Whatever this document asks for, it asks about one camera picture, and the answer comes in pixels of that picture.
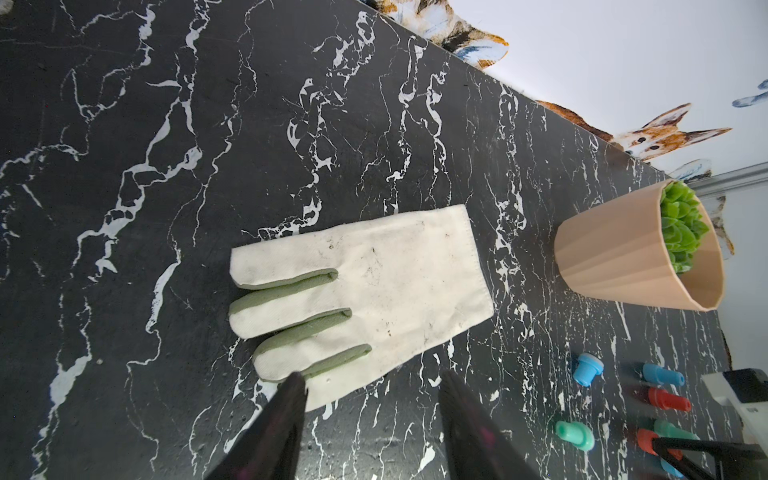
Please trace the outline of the blue stamp cap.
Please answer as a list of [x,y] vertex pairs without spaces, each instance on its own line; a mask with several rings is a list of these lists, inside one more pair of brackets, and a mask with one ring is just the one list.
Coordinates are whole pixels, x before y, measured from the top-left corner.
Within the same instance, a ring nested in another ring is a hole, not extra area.
[[663,458],[660,459],[661,468],[664,472],[666,472],[668,475],[672,476],[676,479],[683,479],[684,475],[677,470],[673,465],[671,465],[669,462],[664,460]]

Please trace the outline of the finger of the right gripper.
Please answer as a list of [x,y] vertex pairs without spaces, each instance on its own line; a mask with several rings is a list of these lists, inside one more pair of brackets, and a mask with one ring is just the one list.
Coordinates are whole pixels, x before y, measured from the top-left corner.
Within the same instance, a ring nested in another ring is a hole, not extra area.
[[696,451],[711,454],[716,459],[735,460],[743,458],[747,460],[766,460],[767,455],[759,445],[732,443],[709,440],[673,440],[675,448],[681,451]]
[[691,480],[715,480],[715,477],[698,464],[682,454],[674,454],[671,450],[662,450],[659,456],[678,470],[684,477]]

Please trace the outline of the blue stamp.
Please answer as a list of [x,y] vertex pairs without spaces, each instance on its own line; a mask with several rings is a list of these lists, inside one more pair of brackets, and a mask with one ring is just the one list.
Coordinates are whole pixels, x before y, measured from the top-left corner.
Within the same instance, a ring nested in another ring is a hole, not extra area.
[[643,379],[654,385],[672,385],[682,387],[685,385],[685,376],[674,370],[669,370],[656,364],[645,363],[642,366]]
[[593,380],[603,372],[604,363],[599,358],[590,353],[582,353],[577,358],[573,379],[583,387],[590,387]]

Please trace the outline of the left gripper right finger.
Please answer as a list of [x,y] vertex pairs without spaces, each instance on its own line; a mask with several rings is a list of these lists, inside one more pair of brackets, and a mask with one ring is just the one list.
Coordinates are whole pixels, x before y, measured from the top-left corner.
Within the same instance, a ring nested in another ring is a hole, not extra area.
[[451,479],[539,477],[455,372],[441,373],[438,398]]

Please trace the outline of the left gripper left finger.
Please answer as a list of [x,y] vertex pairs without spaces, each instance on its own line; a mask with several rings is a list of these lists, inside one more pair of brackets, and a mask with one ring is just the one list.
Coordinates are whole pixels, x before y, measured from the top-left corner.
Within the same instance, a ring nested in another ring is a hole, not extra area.
[[225,480],[295,478],[307,398],[304,377],[298,372],[291,373],[207,477]]

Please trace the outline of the red stamp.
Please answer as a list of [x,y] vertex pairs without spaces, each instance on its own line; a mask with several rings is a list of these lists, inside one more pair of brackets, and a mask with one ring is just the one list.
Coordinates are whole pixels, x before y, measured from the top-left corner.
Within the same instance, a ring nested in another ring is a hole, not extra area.
[[661,388],[650,387],[647,391],[647,398],[651,405],[662,410],[688,413],[693,408],[691,401],[686,397],[672,394]]
[[639,429],[635,438],[638,446],[648,454],[664,460],[682,460],[684,458],[682,451],[675,448],[673,437],[664,437],[648,429]]

